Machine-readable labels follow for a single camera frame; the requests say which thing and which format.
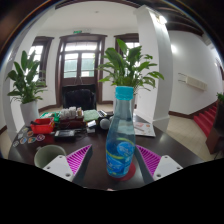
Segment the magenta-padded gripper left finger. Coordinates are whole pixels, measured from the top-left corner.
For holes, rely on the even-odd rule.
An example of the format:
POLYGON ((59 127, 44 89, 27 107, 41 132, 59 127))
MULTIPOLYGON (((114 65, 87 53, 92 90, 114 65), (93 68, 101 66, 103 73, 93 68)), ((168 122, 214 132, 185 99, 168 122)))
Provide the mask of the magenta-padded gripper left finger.
POLYGON ((58 155, 44 170, 67 181, 79 183, 85 175, 92 154, 92 145, 87 145, 67 156, 58 155))

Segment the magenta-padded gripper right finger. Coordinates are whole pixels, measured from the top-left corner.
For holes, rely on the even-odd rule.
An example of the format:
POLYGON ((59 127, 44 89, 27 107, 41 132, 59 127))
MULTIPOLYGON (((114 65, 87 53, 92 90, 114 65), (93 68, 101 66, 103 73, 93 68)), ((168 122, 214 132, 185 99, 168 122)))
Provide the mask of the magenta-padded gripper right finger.
POLYGON ((140 145, 136 146, 135 157, 145 184, 160 180, 181 169, 181 166, 170 156, 159 156, 140 145))

